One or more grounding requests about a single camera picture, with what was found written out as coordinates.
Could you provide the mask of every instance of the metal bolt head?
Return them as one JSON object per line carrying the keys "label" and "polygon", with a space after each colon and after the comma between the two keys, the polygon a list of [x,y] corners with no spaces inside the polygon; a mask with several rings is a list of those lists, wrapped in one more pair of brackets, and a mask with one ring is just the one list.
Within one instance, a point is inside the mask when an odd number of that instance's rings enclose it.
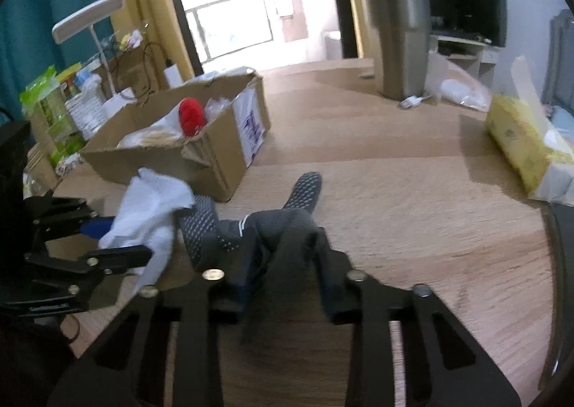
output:
{"label": "metal bolt head", "polygon": [[347,279],[354,282],[362,282],[367,278],[367,273],[360,269],[352,269],[347,273]]}
{"label": "metal bolt head", "polygon": [[419,297],[428,297],[432,294],[431,288],[426,284],[415,284],[412,291]]}
{"label": "metal bolt head", "polygon": [[152,298],[159,294],[159,290],[155,286],[143,286],[138,294],[143,298]]}
{"label": "metal bolt head", "polygon": [[202,274],[202,277],[206,281],[219,281],[220,279],[223,279],[223,276],[225,276],[225,272],[221,269],[208,269],[207,271],[203,271]]}

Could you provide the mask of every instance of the tissue box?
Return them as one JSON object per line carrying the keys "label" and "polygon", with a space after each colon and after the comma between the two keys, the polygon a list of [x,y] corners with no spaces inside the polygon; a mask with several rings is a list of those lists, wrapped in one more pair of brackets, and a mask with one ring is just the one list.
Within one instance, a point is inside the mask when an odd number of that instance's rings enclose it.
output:
{"label": "tissue box", "polygon": [[[251,97],[253,106],[247,118],[245,95]],[[210,98],[225,97],[234,103],[194,137],[168,146],[117,148],[124,136],[150,126],[186,97],[197,99],[203,107]],[[105,123],[81,155],[103,179],[111,182],[127,184],[140,167],[148,167],[188,182],[194,193],[227,201],[270,128],[262,77],[250,70],[188,82],[154,93],[143,103],[127,105]]]}
{"label": "tissue box", "polygon": [[494,95],[486,127],[518,172],[530,198],[574,204],[574,156],[548,147],[529,105]]}

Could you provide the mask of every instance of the red toy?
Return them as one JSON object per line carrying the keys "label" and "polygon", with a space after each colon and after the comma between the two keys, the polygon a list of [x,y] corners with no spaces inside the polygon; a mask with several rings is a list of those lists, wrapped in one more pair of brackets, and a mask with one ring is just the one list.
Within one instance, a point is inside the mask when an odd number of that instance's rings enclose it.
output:
{"label": "red toy", "polygon": [[206,126],[202,105],[191,97],[185,98],[180,104],[179,118],[185,136],[194,136]]}

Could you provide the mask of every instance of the white tissue paper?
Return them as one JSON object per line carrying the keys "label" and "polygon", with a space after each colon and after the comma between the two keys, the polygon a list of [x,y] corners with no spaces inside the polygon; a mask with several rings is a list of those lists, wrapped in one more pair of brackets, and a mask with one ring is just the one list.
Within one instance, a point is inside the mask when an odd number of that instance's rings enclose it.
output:
{"label": "white tissue paper", "polygon": [[118,148],[133,148],[136,146],[170,145],[175,140],[185,138],[179,121],[179,102],[169,113],[149,127],[132,132],[122,138]]}
{"label": "white tissue paper", "polygon": [[153,285],[164,271],[173,248],[173,212],[194,203],[189,185],[141,168],[131,179],[110,232],[100,239],[100,248],[145,245],[153,256],[147,266],[132,269],[140,278],[134,289]]}

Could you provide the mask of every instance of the black clamp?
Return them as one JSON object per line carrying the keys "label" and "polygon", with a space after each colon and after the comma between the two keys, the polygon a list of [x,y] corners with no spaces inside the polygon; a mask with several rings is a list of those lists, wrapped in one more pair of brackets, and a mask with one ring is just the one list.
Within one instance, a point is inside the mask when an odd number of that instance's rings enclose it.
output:
{"label": "black clamp", "polygon": [[43,197],[24,200],[30,222],[24,254],[2,250],[10,257],[0,270],[0,312],[18,317],[46,317],[84,312],[95,288],[111,274],[145,266],[151,251],[145,246],[90,251],[76,261],[51,257],[45,242],[80,233],[98,217],[85,200]]}
{"label": "black clamp", "polygon": [[[354,325],[347,407],[394,405],[392,320],[401,322],[407,406],[520,406],[510,382],[429,287],[383,285],[353,269],[326,238],[320,242],[313,261],[325,314]],[[219,268],[177,289],[142,288],[62,377],[48,406],[163,405],[169,329],[179,321],[173,405],[222,407],[216,326],[244,313],[260,246],[255,230],[246,230]]]}

